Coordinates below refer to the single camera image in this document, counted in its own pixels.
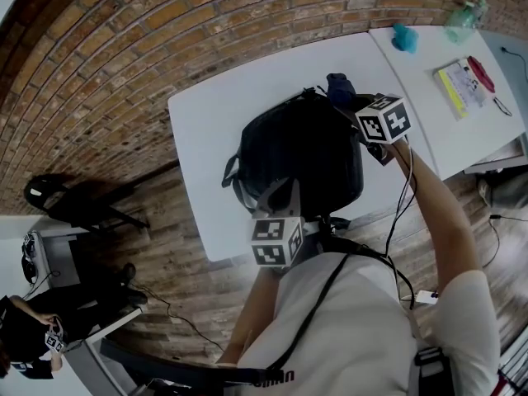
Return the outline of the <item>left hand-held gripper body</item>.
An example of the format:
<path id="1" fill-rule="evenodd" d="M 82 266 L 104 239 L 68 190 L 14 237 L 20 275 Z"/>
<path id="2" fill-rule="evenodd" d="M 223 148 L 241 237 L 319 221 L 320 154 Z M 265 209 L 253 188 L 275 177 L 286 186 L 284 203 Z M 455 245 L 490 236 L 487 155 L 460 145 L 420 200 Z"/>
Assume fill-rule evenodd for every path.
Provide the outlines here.
<path id="1" fill-rule="evenodd" d="M 318 254 L 319 218 L 306 220 L 296 209 L 258 210 L 249 244 L 260 267 L 288 269 Z"/>

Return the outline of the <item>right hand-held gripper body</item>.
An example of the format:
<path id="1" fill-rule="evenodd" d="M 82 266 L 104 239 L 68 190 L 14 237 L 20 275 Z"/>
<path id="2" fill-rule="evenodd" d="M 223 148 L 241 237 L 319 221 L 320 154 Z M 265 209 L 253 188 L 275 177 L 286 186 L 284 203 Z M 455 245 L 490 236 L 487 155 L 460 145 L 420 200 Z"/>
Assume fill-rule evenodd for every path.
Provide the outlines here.
<path id="1" fill-rule="evenodd" d="M 386 147 L 404 138 L 413 127 L 405 98 L 394 94 L 375 97 L 355 117 L 368 152 L 382 166 L 394 158 Z"/>

